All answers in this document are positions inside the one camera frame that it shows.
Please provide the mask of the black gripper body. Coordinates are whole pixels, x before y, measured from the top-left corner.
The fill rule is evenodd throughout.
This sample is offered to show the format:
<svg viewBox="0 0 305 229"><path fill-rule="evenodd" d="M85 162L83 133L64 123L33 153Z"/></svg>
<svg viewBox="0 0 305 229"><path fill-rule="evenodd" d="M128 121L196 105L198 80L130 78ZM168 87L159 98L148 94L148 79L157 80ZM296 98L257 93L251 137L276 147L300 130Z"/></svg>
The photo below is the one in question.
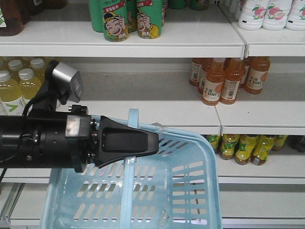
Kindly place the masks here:
<svg viewBox="0 0 305 229"><path fill-rule="evenodd" d="M92 131L88 108L74 104L69 112L39 110L38 118L42 124L38 168L73 168L82 173Z"/></svg>

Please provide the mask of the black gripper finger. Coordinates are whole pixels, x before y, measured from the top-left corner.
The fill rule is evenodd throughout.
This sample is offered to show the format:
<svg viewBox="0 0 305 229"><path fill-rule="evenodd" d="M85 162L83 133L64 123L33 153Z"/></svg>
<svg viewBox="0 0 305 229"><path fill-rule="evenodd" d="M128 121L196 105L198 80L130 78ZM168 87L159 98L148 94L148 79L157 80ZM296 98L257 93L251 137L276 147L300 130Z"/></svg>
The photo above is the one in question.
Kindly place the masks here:
<svg viewBox="0 0 305 229"><path fill-rule="evenodd" d="M105 116L99 128L99 149L94 164L102 168L126 157L150 156L159 150L159 135L153 132L128 127Z"/></svg>

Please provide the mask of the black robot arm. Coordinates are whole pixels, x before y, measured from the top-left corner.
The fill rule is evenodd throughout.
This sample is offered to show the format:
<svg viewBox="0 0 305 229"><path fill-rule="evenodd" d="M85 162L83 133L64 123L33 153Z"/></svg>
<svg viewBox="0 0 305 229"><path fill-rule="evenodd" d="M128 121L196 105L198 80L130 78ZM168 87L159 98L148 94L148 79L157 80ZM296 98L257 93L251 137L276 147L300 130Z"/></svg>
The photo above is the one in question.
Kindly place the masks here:
<svg viewBox="0 0 305 229"><path fill-rule="evenodd" d="M95 118L79 105L84 91L81 74L53 60L38 94L20 116L0 118L1 168L104 167L128 156L158 152L156 133Z"/></svg>

